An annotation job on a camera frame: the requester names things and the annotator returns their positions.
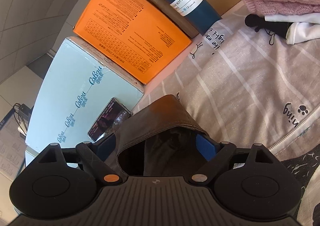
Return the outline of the light blue cardboard box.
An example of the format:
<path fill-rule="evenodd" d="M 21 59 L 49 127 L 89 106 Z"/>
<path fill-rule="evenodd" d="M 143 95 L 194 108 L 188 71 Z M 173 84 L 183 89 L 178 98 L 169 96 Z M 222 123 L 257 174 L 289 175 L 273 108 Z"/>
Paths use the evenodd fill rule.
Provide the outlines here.
<path fill-rule="evenodd" d="M 50 143 L 73 148 L 96 139 L 89 131 L 112 99 L 133 110 L 143 85 L 79 37 L 67 37 L 46 73 L 31 114 L 26 144 L 36 157 Z"/>

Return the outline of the white and black garment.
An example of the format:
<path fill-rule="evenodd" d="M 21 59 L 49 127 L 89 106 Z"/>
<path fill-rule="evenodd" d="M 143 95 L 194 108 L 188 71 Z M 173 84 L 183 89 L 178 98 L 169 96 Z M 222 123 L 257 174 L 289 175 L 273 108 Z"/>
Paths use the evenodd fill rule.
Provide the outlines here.
<path fill-rule="evenodd" d="M 319 13 L 264 17 L 250 14 L 246 16 L 245 24 L 255 32 L 264 29 L 271 36 L 278 35 L 286 39 L 288 45 L 319 39 Z"/>

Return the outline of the brown leather garment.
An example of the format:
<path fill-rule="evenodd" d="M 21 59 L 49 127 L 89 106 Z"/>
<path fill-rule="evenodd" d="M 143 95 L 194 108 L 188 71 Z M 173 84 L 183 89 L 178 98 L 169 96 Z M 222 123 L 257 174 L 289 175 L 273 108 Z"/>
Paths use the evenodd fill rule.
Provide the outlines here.
<path fill-rule="evenodd" d="M 105 161 L 121 176 L 191 177 L 206 159 L 196 136 L 206 136 L 173 95 L 142 109 L 116 131 L 116 148 Z"/>

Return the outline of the black smartphone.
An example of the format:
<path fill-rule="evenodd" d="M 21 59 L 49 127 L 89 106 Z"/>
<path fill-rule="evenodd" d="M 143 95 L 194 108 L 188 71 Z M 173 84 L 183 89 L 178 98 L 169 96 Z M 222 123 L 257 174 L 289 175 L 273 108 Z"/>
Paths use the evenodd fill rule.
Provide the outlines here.
<path fill-rule="evenodd" d="M 114 133 L 131 115 L 132 113 L 113 97 L 89 129 L 88 136 L 96 142 Z"/>

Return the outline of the orange cardboard box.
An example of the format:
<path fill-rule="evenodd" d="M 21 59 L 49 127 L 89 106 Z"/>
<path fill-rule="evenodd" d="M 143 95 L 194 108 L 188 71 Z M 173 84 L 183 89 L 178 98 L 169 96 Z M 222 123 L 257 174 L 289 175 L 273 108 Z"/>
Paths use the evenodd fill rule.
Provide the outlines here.
<path fill-rule="evenodd" d="M 191 44 L 147 0 L 90 0 L 74 32 L 143 84 Z"/>

